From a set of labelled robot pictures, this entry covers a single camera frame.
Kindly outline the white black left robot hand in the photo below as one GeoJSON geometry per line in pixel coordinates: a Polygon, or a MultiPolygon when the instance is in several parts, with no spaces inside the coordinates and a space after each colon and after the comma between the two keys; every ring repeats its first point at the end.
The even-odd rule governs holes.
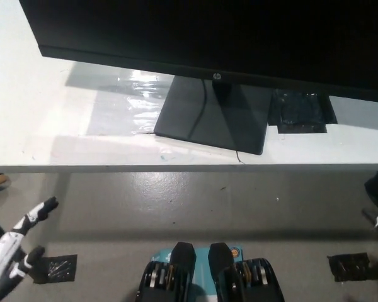
{"type": "Polygon", "coordinates": [[[45,253],[45,247],[38,245],[30,253],[14,260],[16,252],[26,234],[39,222],[46,220],[51,211],[58,207],[56,197],[36,205],[21,220],[0,238],[0,301],[19,285],[45,253]]]}

